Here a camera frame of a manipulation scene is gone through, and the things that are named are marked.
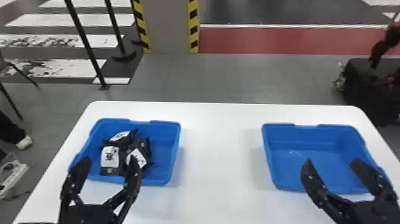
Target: pole base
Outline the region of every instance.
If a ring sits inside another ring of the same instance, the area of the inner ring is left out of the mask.
[[[105,86],[100,86],[99,90],[108,90],[110,88],[110,84],[106,84]]]
[[[116,62],[127,62],[127,61],[133,60],[136,57],[136,51],[133,51],[129,55],[123,55],[123,56],[120,56],[120,57],[117,57],[117,56],[111,56],[111,57]]]

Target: white sneaker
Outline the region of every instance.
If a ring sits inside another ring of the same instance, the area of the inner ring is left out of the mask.
[[[17,148],[19,148],[20,150],[25,150],[27,149],[29,146],[31,146],[33,143],[32,138],[27,135],[25,136],[24,139],[22,139],[20,142],[16,143]]]

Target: person's leg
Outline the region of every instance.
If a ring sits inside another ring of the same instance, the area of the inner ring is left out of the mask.
[[[0,139],[8,143],[17,144],[25,137],[25,130],[19,128],[0,111]]]
[[[0,111],[0,139],[15,144],[20,150],[28,148],[33,142],[25,130],[14,124],[2,111]]]
[[[7,153],[0,148],[0,161],[7,156]]]

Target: red wall stripe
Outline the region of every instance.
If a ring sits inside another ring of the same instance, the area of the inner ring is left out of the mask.
[[[200,53],[368,55],[382,29],[201,28]],[[388,54],[400,54],[391,49]]]

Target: white floor marking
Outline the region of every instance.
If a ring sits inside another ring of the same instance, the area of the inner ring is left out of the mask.
[[[111,26],[108,14],[79,14],[79,19],[84,27]],[[135,19],[133,14],[116,14],[118,26],[131,26]],[[6,27],[18,26],[45,26],[45,27],[74,27],[69,14],[24,14],[5,25]]]
[[[392,19],[395,13],[383,13],[383,15],[387,16],[389,19]],[[395,18],[395,22],[398,22],[400,20],[400,15],[397,15]]]
[[[96,76],[90,60],[86,59],[51,59],[51,60],[27,60],[11,59],[7,60],[14,63],[19,69],[33,77],[51,78],[93,78]],[[97,60],[100,67],[106,60]],[[13,68],[7,68],[0,73],[1,77],[17,75]]]
[[[127,77],[105,77],[105,83],[107,84],[128,84],[130,78]],[[100,84],[99,78],[93,80],[93,84]]]
[[[369,5],[400,5],[400,0],[362,0]]]
[[[118,45],[115,35],[86,35],[92,48],[114,48]],[[84,48],[79,35],[0,34],[0,48],[4,47],[66,47]]]
[[[387,24],[201,24],[201,28],[382,29]]]
[[[0,0],[0,8],[14,2],[15,0]]]
[[[72,0],[76,8],[104,7],[104,0]],[[113,7],[131,7],[129,0],[111,0]],[[64,0],[50,0],[39,6],[40,8],[66,8]]]

